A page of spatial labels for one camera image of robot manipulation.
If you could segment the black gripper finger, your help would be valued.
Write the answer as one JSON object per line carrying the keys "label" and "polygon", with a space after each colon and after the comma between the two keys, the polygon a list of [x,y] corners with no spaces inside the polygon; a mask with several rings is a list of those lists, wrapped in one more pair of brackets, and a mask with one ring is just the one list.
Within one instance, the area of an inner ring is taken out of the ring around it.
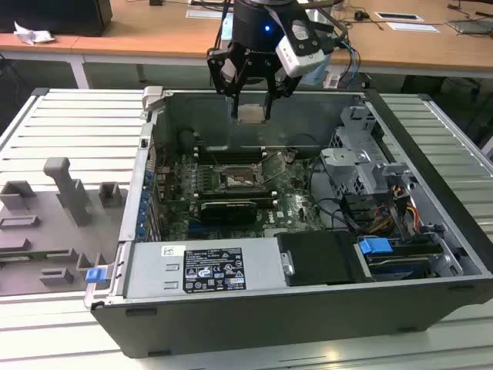
{"label": "black gripper finger", "polygon": [[263,77],[267,81],[267,94],[263,105],[264,119],[269,120],[273,101],[282,97],[290,97],[297,88],[301,77],[289,77],[280,60],[274,55],[266,57]]}
{"label": "black gripper finger", "polygon": [[238,117],[239,98],[250,71],[250,58],[242,46],[207,50],[206,62],[216,92],[233,99],[231,117]]}

